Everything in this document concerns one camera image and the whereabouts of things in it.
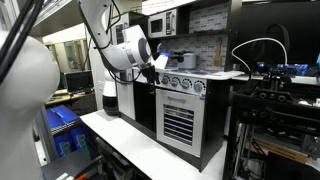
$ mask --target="blue container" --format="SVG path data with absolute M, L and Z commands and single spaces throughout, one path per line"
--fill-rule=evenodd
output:
M 72 139 L 68 133 L 55 137 L 54 144 L 59 157 L 64 157 L 74 151 Z
M 78 115 L 63 105 L 52 108 L 51 110 L 60 117 L 66 126 L 72 126 L 77 121 L 81 121 Z M 69 135 L 73 141 L 73 148 L 75 150 L 83 149 L 88 153 L 88 156 L 90 156 L 89 148 L 86 142 L 86 138 L 88 137 L 86 129 L 78 126 L 70 130 Z
M 66 127 L 65 123 L 56 113 L 50 109 L 47 109 L 46 112 L 51 131 Z M 63 157 L 73 151 L 73 141 L 68 133 L 57 136 L 53 140 L 59 157 Z

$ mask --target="control panel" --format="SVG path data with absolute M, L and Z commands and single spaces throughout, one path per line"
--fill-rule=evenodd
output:
M 158 87 L 163 87 L 194 95 L 206 94 L 206 80 L 162 73 L 160 73 L 159 78 L 161 83 L 156 84 L 156 86 Z

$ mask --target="shelf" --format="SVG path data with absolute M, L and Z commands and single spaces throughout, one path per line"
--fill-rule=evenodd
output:
M 176 35 L 176 36 L 164 36 L 164 37 L 158 37 L 158 38 L 149 38 L 149 40 L 179 39 L 179 38 L 201 37 L 201 36 L 220 35 L 220 34 L 227 34 L 227 30 L 221 29 L 221 30 L 199 31 L 199 32 L 195 32 L 195 33 L 180 34 L 180 35 Z

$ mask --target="oven door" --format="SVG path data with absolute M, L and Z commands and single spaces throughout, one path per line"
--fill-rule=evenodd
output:
M 176 35 L 177 9 L 155 14 L 148 20 L 148 36 L 158 38 Z
M 157 140 L 200 157 L 205 100 L 156 90 Z

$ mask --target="oven handle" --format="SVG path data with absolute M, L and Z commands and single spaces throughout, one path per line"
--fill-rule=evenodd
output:
M 178 102 L 180 102 L 180 103 L 186 103 L 186 99 L 177 99 L 177 98 L 173 98 L 173 97 L 170 97 L 170 96 L 168 96 L 168 99 L 171 101 L 178 101 Z
M 171 14 L 170 14 L 170 30 L 171 30 L 171 31 L 174 31 L 174 28 L 173 28 L 173 18 L 174 18 L 174 14 L 171 12 Z

